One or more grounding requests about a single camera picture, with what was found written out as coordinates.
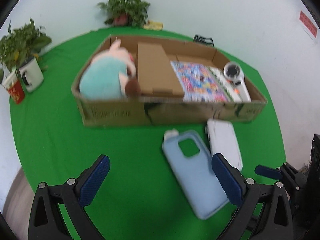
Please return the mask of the yellow cloth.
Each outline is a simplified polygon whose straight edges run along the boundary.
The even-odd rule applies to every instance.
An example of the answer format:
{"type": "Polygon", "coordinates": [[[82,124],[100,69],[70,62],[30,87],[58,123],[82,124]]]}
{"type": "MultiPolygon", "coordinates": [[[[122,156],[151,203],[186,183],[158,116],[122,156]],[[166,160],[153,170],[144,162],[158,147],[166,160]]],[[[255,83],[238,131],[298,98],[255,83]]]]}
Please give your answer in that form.
{"type": "Polygon", "coordinates": [[[160,30],[163,29],[163,23],[162,22],[148,20],[146,22],[146,24],[143,25],[143,29],[160,31],[160,30]]]}

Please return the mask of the potted plant in pink pot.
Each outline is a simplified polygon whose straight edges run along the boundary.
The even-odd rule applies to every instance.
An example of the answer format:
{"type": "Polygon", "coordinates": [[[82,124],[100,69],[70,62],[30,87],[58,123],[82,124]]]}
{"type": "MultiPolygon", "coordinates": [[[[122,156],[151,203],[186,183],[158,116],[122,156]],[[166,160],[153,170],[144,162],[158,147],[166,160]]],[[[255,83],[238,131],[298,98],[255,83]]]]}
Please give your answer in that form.
{"type": "Polygon", "coordinates": [[[142,28],[148,19],[150,3],[144,0],[108,0],[97,4],[106,13],[106,25],[142,28]]]}

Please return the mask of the white handheld fan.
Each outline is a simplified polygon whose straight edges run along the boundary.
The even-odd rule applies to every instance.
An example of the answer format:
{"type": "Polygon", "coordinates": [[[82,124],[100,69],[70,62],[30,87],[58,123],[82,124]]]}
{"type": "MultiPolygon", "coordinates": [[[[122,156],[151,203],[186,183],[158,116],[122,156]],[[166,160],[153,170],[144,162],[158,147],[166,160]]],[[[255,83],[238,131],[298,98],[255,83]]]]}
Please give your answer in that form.
{"type": "Polygon", "coordinates": [[[245,75],[240,65],[236,62],[228,62],[223,68],[223,74],[228,81],[233,83],[244,102],[251,102],[248,89],[245,84],[245,75]]]}

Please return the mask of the flat brown cardboard box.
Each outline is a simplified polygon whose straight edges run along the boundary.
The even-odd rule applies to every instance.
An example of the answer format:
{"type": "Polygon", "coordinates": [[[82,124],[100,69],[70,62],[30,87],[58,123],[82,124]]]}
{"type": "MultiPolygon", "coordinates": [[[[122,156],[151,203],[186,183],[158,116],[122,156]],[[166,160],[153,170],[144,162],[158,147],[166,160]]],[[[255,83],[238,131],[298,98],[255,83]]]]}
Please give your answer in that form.
{"type": "Polygon", "coordinates": [[[183,88],[160,44],[138,43],[137,76],[144,96],[181,98],[183,88]]]}

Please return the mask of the white plastic device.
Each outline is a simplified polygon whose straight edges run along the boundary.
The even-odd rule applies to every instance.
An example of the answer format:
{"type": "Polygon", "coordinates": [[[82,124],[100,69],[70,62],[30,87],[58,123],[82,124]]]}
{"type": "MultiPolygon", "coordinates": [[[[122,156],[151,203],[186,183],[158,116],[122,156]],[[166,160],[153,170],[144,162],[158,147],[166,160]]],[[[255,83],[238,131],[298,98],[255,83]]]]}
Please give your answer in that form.
{"type": "Polygon", "coordinates": [[[242,171],[243,162],[233,124],[228,121],[208,119],[205,132],[211,154],[221,153],[232,167],[242,171]]]}

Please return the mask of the light blue phone case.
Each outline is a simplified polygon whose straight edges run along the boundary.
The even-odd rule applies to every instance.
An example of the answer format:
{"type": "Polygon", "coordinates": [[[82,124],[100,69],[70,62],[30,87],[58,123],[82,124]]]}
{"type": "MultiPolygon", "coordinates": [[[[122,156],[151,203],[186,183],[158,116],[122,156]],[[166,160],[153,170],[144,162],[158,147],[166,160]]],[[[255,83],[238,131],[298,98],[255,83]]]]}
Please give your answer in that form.
{"type": "Polygon", "coordinates": [[[164,155],[195,216],[206,220],[228,203],[228,198],[211,166],[211,155],[199,134],[167,130],[162,144],[164,155]],[[199,152],[186,157],[179,143],[190,139],[199,152]]]}

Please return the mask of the colourful picture book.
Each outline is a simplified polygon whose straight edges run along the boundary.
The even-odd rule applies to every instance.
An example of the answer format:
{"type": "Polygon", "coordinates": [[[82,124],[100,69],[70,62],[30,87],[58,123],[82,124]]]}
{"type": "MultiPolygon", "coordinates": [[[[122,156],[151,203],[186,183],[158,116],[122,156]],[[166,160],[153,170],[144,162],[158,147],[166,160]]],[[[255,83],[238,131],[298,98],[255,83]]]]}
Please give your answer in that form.
{"type": "Polygon", "coordinates": [[[230,97],[204,65],[171,61],[183,89],[185,102],[230,102],[230,97]]]}

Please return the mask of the red wall sign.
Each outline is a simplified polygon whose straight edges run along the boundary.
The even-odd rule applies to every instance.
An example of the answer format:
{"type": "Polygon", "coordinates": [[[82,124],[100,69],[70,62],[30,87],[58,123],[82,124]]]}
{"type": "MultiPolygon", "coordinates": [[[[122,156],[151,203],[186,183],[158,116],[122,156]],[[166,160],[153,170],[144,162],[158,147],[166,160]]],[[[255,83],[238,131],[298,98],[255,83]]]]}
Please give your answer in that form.
{"type": "Polygon", "coordinates": [[[299,12],[299,23],[313,41],[317,41],[318,28],[304,11],[299,12]]]}

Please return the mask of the red paper cup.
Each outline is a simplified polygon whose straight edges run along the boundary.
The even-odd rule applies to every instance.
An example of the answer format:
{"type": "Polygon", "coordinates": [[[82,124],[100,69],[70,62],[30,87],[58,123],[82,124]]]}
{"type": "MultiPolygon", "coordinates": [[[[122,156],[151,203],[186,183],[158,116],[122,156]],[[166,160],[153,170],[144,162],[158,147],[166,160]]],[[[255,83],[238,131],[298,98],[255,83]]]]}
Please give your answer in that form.
{"type": "Polygon", "coordinates": [[[11,72],[3,81],[3,87],[7,90],[12,100],[19,104],[25,98],[25,93],[20,80],[15,72],[11,72]]]}

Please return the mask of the potted plant left side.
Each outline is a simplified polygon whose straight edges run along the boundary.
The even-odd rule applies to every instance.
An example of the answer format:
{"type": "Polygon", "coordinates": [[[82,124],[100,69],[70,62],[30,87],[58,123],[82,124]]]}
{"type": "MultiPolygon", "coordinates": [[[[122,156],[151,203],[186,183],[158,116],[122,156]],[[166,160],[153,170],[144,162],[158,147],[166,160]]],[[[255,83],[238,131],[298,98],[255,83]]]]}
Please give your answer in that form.
{"type": "Polygon", "coordinates": [[[37,27],[32,18],[20,28],[8,27],[8,34],[1,38],[1,79],[4,68],[12,72],[28,59],[38,59],[41,50],[51,44],[52,38],[43,29],[43,26],[37,27]]]}

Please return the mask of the green tablecloth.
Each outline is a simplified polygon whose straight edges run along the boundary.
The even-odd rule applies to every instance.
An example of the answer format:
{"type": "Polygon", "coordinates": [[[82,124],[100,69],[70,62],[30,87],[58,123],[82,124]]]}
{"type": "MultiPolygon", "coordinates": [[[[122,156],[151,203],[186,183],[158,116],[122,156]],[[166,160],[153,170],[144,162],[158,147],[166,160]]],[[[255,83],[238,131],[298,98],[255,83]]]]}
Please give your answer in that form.
{"type": "Polygon", "coordinates": [[[212,61],[235,57],[168,31],[107,28],[66,41],[42,57],[44,82],[22,103],[11,103],[11,124],[31,188],[76,178],[101,154],[110,171],[86,212],[105,239],[215,239],[235,206],[198,219],[162,151],[167,126],[86,127],[72,84],[109,36],[143,35],[178,40],[189,55],[212,61]]]}

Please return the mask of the green and white book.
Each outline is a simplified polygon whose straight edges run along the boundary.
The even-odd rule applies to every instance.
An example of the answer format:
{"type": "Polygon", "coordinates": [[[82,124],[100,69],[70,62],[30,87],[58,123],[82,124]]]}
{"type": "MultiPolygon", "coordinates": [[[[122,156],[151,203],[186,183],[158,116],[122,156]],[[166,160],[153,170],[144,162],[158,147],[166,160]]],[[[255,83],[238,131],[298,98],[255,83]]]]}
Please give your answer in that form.
{"type": "Polygon", "coordinates": [[[232,102],[242,102],[239,92],[235,89],[233,84],[225,78],[223,72],[219,68],[210,67],[209,70],[232,102]]]}

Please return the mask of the pink and teal plush pig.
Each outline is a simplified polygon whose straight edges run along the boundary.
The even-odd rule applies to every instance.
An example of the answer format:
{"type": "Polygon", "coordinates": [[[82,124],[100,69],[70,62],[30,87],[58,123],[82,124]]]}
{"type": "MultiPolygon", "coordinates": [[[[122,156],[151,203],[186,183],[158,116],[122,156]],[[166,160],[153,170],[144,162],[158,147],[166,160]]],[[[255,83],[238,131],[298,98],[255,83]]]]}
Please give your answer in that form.
{"type": "Polygon", "coordinates": [[[137,70],[129,51],[115,40],[93,57],[84,71],[79,92],[89,100],[117,100],[140,95],[137,70]]]}

